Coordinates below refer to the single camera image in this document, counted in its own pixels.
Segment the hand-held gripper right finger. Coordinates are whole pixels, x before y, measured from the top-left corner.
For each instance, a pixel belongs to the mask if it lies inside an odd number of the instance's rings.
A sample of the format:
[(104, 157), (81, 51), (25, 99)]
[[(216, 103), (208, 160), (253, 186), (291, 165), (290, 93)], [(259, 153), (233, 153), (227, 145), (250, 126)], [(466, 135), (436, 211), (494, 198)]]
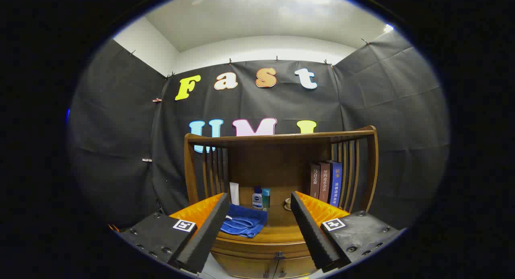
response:
[(298, 191), (291, 193), (290, 208), (315, 267), (324, 273), (373, 257), (405, 231), (366, 211), (348, 213)]

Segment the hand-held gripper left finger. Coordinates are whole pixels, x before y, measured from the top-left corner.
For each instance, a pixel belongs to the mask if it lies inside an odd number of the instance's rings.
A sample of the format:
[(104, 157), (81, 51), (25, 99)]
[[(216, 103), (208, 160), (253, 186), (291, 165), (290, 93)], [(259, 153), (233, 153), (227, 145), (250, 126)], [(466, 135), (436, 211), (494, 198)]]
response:
[(173, 214), (162, 208), (131, 227), (109, 228), (149, 258), (179, 270), (199, 273), (229, 211), (229, 195), (219, 193)]

